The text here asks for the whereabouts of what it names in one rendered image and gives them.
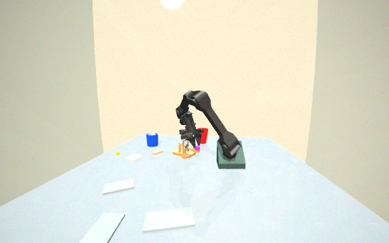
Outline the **white flat rectangular slab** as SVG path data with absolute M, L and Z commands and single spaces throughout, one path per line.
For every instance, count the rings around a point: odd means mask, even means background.
M 123 180 L 120 182 L 112 182 L 105 184 L 103 187 L 103 195 L 108 195 L 112 193 L 118 193 L 125 190 L 135 189 L 133 179 L 131 180 Z

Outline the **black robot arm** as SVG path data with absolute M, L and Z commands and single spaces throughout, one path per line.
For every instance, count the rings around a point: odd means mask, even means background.
M 192 112 L 188 111 L 189 105 L 202 111 L 219 135 L 218 142 L 222 147 L 224 159 L 235 161 L 237 150 L 241 145 L 237 137 L 233 133 L 227 131 L 226 127 L 211 107 L 211 99 L 207 92 L 203 90 L 190 90 L 183 95 L 181 104 L 176 108 L 177 118 L 183 126 L 194 122 Z

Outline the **blue cup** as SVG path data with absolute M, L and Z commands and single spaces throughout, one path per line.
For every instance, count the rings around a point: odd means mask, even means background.
M 158 134 L 157 133 L 147 134 L 147 146 L 150 149 L 158 147 Z

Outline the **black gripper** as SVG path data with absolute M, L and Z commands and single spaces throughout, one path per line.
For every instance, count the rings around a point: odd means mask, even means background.
M 188 140 L 194 148 L 196 148 L 195 139 L 196 139 L 198 146 L 200 146 L 201 135 L 202 135 L 200 133 L 205 132 L 204 129 L 202 129 L 202 128 L 199 130 L 196 129 L 195 125 L 196 125 L 195 122 L 191 122 L 189 124 L 186 124 L 185 128 L 187 128 L 188 133 L 181 135 L 181 140 L 184 140 L 184 139 Z

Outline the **white flat rectangular plate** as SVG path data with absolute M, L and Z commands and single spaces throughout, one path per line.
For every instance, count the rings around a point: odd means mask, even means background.
M 195 227 L 192 207 L 146 213 L 142 233 Z
M 103 213 L 79 243 L 109 243 L 125 214 Z

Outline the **white flat block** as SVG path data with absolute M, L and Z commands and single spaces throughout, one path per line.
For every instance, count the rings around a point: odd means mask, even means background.
M 135 155 L 135 154 L 133 154 L 133 155 L 131 155 L 131 156 L 129 156 L 129 157 L 126 157 L 125 158 L 125 160 L 127 160 L 127 161 L 138 161 L 138 159 L 140 159 L 140 158 L 142 158 L 142 155 Z

